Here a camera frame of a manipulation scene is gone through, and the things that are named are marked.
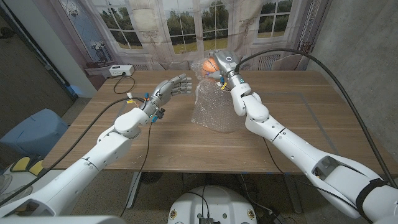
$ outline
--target orange object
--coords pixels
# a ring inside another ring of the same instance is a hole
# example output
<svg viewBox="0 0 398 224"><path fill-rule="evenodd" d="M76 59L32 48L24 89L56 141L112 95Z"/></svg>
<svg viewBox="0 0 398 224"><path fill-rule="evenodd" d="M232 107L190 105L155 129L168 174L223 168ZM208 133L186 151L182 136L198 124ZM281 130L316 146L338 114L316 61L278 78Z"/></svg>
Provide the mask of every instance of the orange object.
<svg viewBox="0 0 398 224"><path fill-rule="evenodd" d="M201 74L205 77L210 73L218 71L218 66L216 61L213 58L208 58L203 62L201 67Z"/></svg>

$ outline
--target white robotic arm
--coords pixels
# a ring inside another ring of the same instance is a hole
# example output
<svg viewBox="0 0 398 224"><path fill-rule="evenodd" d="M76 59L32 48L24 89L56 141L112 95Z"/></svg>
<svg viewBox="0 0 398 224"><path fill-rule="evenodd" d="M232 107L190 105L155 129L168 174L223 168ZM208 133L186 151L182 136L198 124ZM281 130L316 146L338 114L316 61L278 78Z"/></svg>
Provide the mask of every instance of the white robotic arm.
<svg viewBox="0 0 398 224"><path fill-rule="evenodd" d="M231 88L234 110L246 116L245 126L278 148L307 176L310 182L356 207L372 221L394 216L398 207L398 190L392 188L366 166L341 156L323 152L285 128L252 93L239 73L235 73L237 56L233 52L213 54L220 71L210 77L223 77ZM337 209L352 218L360 214L337 197L319 190Z"/></svg>
<svg viewBox="0 0 398 224"><path fill-rule="evenodd" d="M69 215L73 203L83 189L108 164L124 156L133 139L141 133L139 126L163 117L165 105L172 95L189 93L191 78L185 74L159 84L153 94L130 112L121 115L115 124L103 132L97 144L81 159L40 190L0 208L0 218L22 216Z"/></svg>

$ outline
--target robot finger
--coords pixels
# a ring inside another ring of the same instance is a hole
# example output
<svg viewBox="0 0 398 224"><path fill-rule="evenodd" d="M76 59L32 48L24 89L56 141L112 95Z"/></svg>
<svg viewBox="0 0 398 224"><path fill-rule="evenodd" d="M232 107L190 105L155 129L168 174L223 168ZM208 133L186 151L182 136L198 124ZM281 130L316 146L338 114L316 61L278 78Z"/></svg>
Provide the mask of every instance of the robot finger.
<svg viewBox="0 0 398 224"><path fill-rule="evenodd" d="M180 86L172 89L172 92L175 91L184 91L184 90L191 90L192 86Z"/></svg>
<svg viewBox="0 0 398 224"><path fill-rule="evenodd" d="M173 83L180 83L187 75L186 74L181 74L179 76L176 76L174 78L172 78L170 81Z"/></svg>
<svg viewBox="0 0 398 224"><path fill-rule="evenodd" d="M187 83L187 82L185 82L185 83L177 83L177 84L174 85L174 88L180 87L180 86L192 86L192 83Z"/></svg>

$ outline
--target window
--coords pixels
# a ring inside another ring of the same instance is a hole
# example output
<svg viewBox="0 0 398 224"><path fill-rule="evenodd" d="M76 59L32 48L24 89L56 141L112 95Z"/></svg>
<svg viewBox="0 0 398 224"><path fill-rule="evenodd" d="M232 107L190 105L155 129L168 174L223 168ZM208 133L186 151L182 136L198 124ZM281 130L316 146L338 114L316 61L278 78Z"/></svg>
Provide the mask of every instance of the window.
<svg viewBox="0 0 398 224"><path fill-rule="evenodd" d="M257 38L285 35L293 0L264 0Z"/></svg>
<svg viewBox="0 0 398 224"><path fill-rule="evenodd" d="M102 20L122 49L143 49L123 0L92 0Z"/></svg>
<svg viewBox="0 0 398 224"><path fill-rule="evenodd" d="M197 52L193 2L163 0L164 14L175 54Z"/></svg>
<svg viewBox="0 0 398 224"><path fill-rule="evenodd" d="M104 42L100 39L82 6L76 0L60 0L60 3L73 28L75 28L76 33L84 43L86 52L92 61L111 61L112 56L109 54Z"/></svg>
<svg viewBox="0 0 398 224"><path fill-rule="evenodd" d="M205 50L228 48L228 10L223 1L200 0Z"/></svg>

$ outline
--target yellow object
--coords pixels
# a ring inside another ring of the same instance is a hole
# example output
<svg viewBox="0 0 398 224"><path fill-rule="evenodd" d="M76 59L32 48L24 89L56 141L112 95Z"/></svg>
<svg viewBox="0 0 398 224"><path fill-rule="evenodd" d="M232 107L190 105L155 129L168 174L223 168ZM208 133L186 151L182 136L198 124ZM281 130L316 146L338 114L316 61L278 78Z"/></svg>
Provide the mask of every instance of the yellow object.
<svg viewBox="0 0 398 224"><path fill-rule="evenodd" d="M42 167L42 162L43 160L36 162L36 164L34 164L30 169L29 172L31 172L34 175L38 175L40 173L40 171L42 171L43 167Z"/></svg>
<svg viewBox="0 0 398 224"><path fill-rule="evenodd" d="M221 87L221 89L224 90L225 86L226 86L226 83L224 83L224 85L223 85L223 87Z"/></svg>
<svg viewBox="0 0 398 224"><path fill-rule="evenodd" d="M26 167L29 162L29 157L23 157L15 163L15 165L11 168L11 172L26 171Z"/></svg>

